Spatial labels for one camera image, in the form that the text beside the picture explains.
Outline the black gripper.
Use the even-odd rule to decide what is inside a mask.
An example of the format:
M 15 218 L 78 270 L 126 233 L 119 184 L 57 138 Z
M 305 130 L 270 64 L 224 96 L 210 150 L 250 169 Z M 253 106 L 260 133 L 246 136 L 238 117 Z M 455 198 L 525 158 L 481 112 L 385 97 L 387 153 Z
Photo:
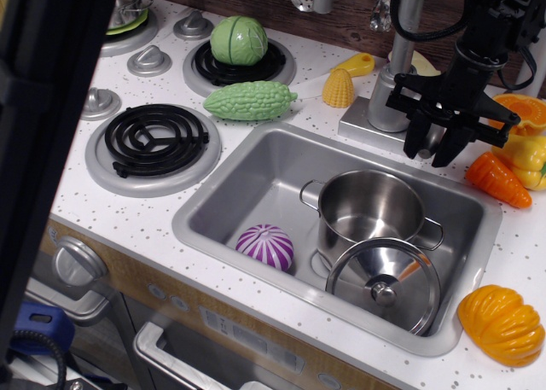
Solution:
M 445 128 L 432 167 L 448 166 L 469 143 L 481 141 L 501 147 L 520 117 L 484 93 L 484 88 L 463 78 L 451 82 L 447 75 L 424 77 L 400 73 L 386 105 L 406 114 L 409 126 L 405 154 L 414 159 L 429 149 L 432 124 Z

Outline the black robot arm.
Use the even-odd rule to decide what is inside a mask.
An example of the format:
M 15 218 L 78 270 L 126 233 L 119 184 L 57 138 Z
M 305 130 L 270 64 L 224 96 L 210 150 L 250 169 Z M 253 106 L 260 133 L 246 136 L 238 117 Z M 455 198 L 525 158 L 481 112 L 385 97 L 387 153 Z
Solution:
M 464 0 L 461 19 L 436 32 L 412 32 L 409 15 L 392 0 L 391 16 L 397 34 L 422 43 L 459 32 L 448 69 L 435 77 L 398 73 L 386 101 L 409 121 L 404 153 L 411 159 L 426 147 L 433 127 L 444 128 L 433 148 L 433 166 L 450 164 L 469 143 L 481 141 L 503 147 L 520 117 L 485 93 L 492 75 L 501 75 L 512 52 L 519 53 L 534 73 L 537 64 L 529 50 L 545 28 L 545 0 Z

